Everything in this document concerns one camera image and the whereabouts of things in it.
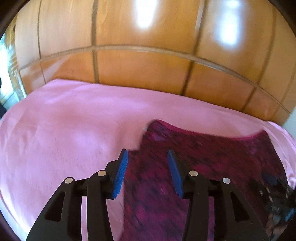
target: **blue rubber fingertip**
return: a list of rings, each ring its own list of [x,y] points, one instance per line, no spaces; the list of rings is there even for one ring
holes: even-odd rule
[[[176,159],[174,158],[172,152],[168,151],[168,166],[170,168],[170,173],[173,179],[174,187],[176,193],[179,195],[180,198],[183,198],[184,196],[184,190],[183,190],[183,179],[179,173]]]
[[[115,179],[114,179],[114,189],[112,192],[112,198],[116,198],[117,195],[120,193],[120,189],[122,186],[124,174],[126,172],[126,167],[128,165],[128,151],[125,150],[121,162],[119,164]]]

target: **round metal rivet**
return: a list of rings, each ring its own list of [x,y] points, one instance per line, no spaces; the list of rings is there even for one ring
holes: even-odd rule
[[[103,177],[105,176],[107,173],[104,170],[101,170],[98,172],[98,176]]]
[[[196,177],[198,175],[198,172],[192,170],[192,171],[189,172],[189,175],[192,176],[192,177]]]
[[[230,183],[230,179],[225,177],[222,179],[222,181],[225,183],[225,184],[229,184]]]
[[[71,182],[73,182],[73,178],[71,177],[66,178],[65,183],[69,184]]]

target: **white wall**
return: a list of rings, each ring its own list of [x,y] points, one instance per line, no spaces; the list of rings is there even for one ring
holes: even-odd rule
[[[296,108],[294,108],[283,128],[296,139]]]

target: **pink tablecloth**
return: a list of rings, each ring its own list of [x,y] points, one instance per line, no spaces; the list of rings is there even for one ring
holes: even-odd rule
[[[0,121],[0,209],[14,230],[23,230],[18,234],[22,240],[64,178],[87,178],[117,159],[122,148],[137,149],[153,119],[225,137],[264,129],[295,187],[296,142],[274,123],[173,94],[56,79],[12,107]],[[123,192],[107,205],[118,240]],[[83,202],[83,240],[87,240],[85,207]]]

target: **pink cloth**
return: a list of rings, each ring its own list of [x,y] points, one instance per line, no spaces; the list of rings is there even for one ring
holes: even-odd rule
[[[144,127],[153,119],[225,137],[264,129],[295,187],[296,142],[274,123],[183,96],[57,79],[13,106],[0,121],[0,199],[6,211],[28,234],[64,178],[87,178],[117,159],[122,148],[137,149]],[[118,240],[123,188],[107,205]],[[83,202],[83,240],[85,209]]]

